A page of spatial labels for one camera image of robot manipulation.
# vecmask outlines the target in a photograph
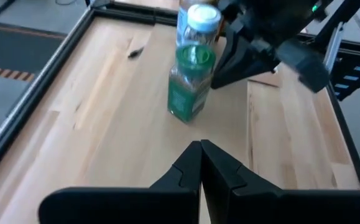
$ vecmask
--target wood grain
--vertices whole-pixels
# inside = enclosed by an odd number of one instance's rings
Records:
[[[281,65],[281,86],[211,91],[186,125],[166,109],[174,49],[174,27],[96,18],[0,163],[0,223],[37,223],[41,200],[63,187],[147,187],[198,139],[285,189],[359,188],[325,91]]]

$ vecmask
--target wooden table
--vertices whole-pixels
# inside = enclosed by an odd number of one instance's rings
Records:
[[[166,109],[174,50],[175,27],[96,18],[0,163],[0,223],[37,223],[63,187],[148,187],[199,139],[284,189],[360,188],[326,90],[311,94],[281,65],[211,91],[186,125]]]

